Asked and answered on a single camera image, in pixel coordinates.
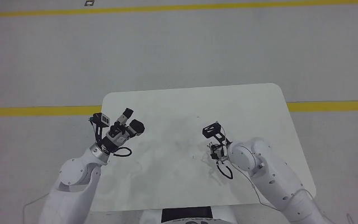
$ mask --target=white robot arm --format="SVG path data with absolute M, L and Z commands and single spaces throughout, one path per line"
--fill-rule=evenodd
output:
M 106 137 L 102 139 L 102 128 L 109 126 L 109 118 L 102 113 L 94 114 L 90 122 L 95 128 L 96 143 L 87 148 L 80 158 L 66 161 L 60 169 L 59 177 L 52 187 L 43 211 L 40 224 L 81 224 L 84 223 L 95 196 L 97 184 L 101 176 L 101 166 L 107 165 L 111 153 L 114 156 L 126 157 L 131 150 L 122 146 L 128 139 L 144 132 L 144 125 L 133 120 L 129 126 L 126 121 L 133 111 L 126 109 L 118 120 L 110 127 Z M 117 155 L 116 151 L 125 148 L 127 155 Z M 71 192 L 70 186 L 87 185 L 81 192 Z
M 211 157 L 216 159 L 217 164 L 229 160 L 241 170 L 247 171 L 256 188 L 289 222 L 326 223 L 296 173 L 273 153 L 271 146 L 264 139 L 230 142 L 221 133 L 221 125 L 218 122 L 204 128 L 202 133 L 206 138 L 214 137 L 220 143 L 209 145 Z

